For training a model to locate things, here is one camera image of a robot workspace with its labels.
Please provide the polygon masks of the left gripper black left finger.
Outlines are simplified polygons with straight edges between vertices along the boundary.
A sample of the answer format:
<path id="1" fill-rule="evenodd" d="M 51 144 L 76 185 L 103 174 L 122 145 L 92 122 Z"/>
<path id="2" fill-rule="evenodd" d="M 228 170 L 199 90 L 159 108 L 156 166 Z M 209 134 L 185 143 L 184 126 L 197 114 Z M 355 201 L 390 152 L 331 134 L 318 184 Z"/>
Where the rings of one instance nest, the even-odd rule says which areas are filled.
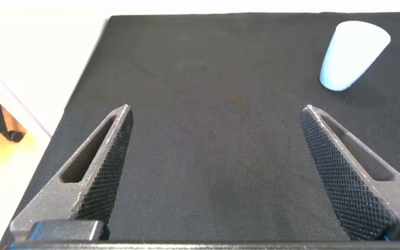
<path id="1" fill-rule="evenodd" d="M 95 220 L 108 223 L 133 127 L 127 104 L 111 111 L 10 223 L 15 241 L 27 241 L 36 223 Z"/>

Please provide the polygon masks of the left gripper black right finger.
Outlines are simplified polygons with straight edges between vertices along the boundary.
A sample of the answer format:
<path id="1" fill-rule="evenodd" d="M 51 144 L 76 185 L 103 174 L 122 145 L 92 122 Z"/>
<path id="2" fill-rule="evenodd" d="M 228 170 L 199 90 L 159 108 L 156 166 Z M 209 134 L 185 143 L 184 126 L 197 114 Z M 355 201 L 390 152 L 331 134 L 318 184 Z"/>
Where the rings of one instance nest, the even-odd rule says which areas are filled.
<path id="1" fill-rule="evenodd" d="M 340 225 L 352 240 L 400 240 L 400 173 L 328 113 L 300 125 Z"/>

